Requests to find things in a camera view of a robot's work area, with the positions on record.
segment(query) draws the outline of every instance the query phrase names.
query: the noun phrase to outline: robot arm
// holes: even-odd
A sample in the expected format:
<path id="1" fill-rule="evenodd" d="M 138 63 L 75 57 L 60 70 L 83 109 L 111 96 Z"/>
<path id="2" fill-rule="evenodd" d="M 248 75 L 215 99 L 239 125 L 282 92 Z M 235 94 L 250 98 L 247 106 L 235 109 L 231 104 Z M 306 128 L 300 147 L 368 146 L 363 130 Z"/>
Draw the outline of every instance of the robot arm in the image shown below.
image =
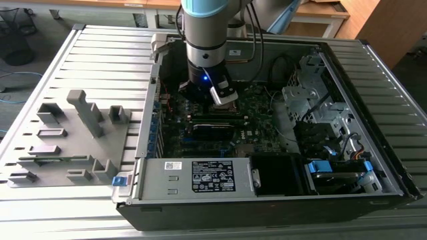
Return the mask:
<path id="1" fill-rule="evenodd" d="M 182 0 L 188 58 L 188 82 L 184 87 L 191 89 L 190 85 L 196 86 L 192 89 L 202 89 L 216 105 L 238 99 L 226 68 L 227 28 L 234 18 L 246 20 L 248 15 L 238 13 L 251 2 L 252 0 Z M 299 3 L 300 0 L 255 0 L 256 11 L 260 9 L 263 13 L 262 28 L 284 29 L 288 24 L 283 20 L 291 19 L 284 13 L 290 12 L 291 7 L 298 7 Z"/>
<path id="2" fill-rule="evenodd" d="M 238 99 L 226 68 L 228 21 L 252 0 L 182 0 L 190 84 L 208 89 L 214 103 Z"/>

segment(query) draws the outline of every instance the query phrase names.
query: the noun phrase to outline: slotted metal platform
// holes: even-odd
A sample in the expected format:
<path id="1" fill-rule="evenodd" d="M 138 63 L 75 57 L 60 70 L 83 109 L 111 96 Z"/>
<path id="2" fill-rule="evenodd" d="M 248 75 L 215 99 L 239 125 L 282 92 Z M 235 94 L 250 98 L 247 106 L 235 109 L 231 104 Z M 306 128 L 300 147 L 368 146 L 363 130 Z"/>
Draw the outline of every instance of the slotted metal platform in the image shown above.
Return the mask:
<path id="1" fill-rule="evenodd" d="M 15 148 L 24 139 L 23 134 L 39 126 L 35 122 L 39 120 L 35 115 L 37 107 L 47 99 L 49 102 L 61 101 L 70 89 L 83 89 L 88 102 L 96 103 L 100 109 L 122 105 L 132 110 L 120 170 L 132 169 L 154 63 L 151 37 L 154 33 L 167 32 L 162 29 L 91 25 L 83 30 L 71 31 L 0 145 L 1 238 L 17 239 L 20 234 L 29 234 L 36 239 L 200 239 L 310 233 L 316 233 L 319 237 L 320 233 L 327 236 L 335 232 L 340 232 L 342 237 L 360 237 L 354 231 L 378 232 L 380 236 L 392 238 L 399 235 L 386 234 L 384 230 L 426 228 L 427 198 L 423 198 L 351 222 L 279 228 L 139 232 L 116 211 L 108 185 L 8 188 L 5 182 L 9 173 L 20 168 L 15 164 L 20 150 Z M 271 38 L 328 43 L 412 179 L 426 191 L 427 117 L 372 48 L 356 40 L 287 36 Z"/>

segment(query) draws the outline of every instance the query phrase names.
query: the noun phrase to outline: black mesh trash can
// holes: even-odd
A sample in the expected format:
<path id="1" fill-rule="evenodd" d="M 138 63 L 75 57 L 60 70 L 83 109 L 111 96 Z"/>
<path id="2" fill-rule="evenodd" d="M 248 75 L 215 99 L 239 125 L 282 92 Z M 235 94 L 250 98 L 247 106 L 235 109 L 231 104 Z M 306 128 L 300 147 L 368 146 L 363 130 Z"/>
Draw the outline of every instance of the black mesh trash can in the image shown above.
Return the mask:
<path id="1" fill-rule="evenodd" d="M 31 17 L 32 10 L 27 8 L 15 8 L 11 10 L 0 10 L 3 21 L 16 28 L 24 36 L 37 32 L 37 28 Z"/>
<path id="2" fill-rule="evenodd" d="M 20 18 L 13 16 L 17 16 L 19 9 L 21 8 L 0 11 L 0 17 L 3 18 L 3 21 L 0 21 L 0 58 L 11 66 L 28 64 L 35 59 L 35 52 L 24 35 L 32 33 L 33 30 L 37 31 L 37 29 L 27 23 L 16 22 Z"/>

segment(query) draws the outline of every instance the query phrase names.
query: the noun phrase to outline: blue latch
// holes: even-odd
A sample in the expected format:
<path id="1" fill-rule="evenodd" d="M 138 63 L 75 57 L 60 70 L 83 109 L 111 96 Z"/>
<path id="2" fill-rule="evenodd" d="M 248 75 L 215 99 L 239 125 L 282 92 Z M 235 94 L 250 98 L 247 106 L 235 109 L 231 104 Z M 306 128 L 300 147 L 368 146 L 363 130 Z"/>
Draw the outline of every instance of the blue latch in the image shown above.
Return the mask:
<path id="1" fill-rule="evenodd" d="M 126 176 L 115 176 L 112 178 L 114 187 L 126 187 L 128 185 L 128 178 Z"/>
<path id="2" fill-rule="evenodd" d="M 363 164 L 364 164 L 364 167 L 366 167 L 366 171 L 367 171 L 367 172 L 370 172 L 370 171 L 374 170 L 374 167 L 372 167 L 372 164 L 371 164 L 370 161 L 364 161 Z"/>
<path id="3" fill-rule="evenodd" d="M 331 163 L 327 160 L 315 160 L 308 163 L 310 172 L 314 173 L 332 173 Z"/>

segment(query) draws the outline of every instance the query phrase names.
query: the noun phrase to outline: power supply label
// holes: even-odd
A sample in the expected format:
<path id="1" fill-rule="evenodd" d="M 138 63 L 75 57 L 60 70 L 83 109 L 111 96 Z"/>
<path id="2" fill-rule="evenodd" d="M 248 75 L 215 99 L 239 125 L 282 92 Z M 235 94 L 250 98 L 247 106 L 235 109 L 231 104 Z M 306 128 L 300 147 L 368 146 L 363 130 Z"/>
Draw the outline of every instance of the power supply label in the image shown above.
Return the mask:
<path id="1" fill-rule="evenodd" d="M 232 161 L 194 161 L 191 173 L 195 193 L 236 191 Z"/>

